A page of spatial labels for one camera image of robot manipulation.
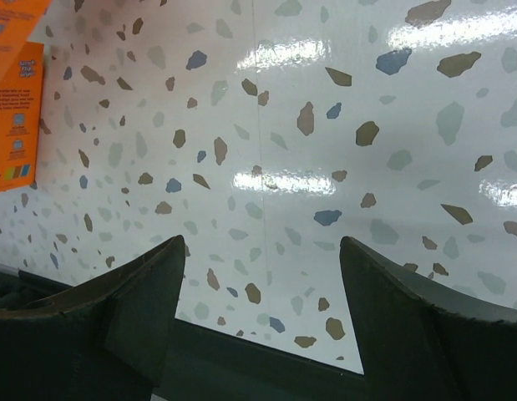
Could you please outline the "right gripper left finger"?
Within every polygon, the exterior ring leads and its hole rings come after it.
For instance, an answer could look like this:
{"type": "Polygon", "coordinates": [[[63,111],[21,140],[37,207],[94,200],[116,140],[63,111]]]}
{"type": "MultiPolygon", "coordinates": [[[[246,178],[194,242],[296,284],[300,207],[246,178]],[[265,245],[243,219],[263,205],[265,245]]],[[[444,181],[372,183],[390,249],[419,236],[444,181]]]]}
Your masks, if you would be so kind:
{"type": "Polygon", "coordinates": [[[0,400],[150,399],[184,269],[174,236],[61,292],[0,272],[0,400]]]}

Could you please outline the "orange box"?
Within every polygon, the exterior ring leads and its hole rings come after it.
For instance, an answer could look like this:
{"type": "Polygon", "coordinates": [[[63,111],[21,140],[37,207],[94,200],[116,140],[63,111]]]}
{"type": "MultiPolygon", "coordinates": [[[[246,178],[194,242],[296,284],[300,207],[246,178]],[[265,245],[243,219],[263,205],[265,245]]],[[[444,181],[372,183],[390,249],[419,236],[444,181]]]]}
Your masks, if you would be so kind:
{"type": "Polygon", "coordinates": [[[29,37],[49,1],[0,1],[0,192],[34,182],[44,45],[29,37]]]}

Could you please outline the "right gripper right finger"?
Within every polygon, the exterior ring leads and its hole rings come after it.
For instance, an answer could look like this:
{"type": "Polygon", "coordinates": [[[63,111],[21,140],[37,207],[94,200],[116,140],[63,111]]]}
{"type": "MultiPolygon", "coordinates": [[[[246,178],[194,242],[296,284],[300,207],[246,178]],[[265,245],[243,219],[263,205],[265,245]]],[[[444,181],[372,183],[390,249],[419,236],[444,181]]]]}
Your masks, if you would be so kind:
{"type": "Polygon", "coordinates": [[[517,400],[517,310],[342,238],[342,283],[372,400],[517,400]]]}

